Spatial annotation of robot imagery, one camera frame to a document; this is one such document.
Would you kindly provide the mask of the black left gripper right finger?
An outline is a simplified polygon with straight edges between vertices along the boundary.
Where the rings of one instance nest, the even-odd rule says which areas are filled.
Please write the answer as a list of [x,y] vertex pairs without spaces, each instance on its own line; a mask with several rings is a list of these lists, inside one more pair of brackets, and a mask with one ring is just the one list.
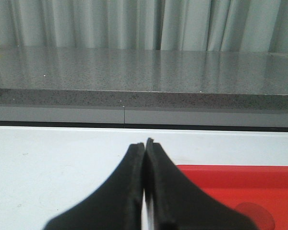
[[148,219],[155,230],[255,230],[253,221],[210,197],[149,138],[144,155]]

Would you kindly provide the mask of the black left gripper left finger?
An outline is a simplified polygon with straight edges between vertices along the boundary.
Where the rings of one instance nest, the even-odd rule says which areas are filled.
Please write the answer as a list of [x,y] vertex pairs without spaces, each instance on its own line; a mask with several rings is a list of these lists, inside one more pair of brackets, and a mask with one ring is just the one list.
[[89,197],[51,219],[47,230],[140,230],[144,144],[131,144],[117,168]]

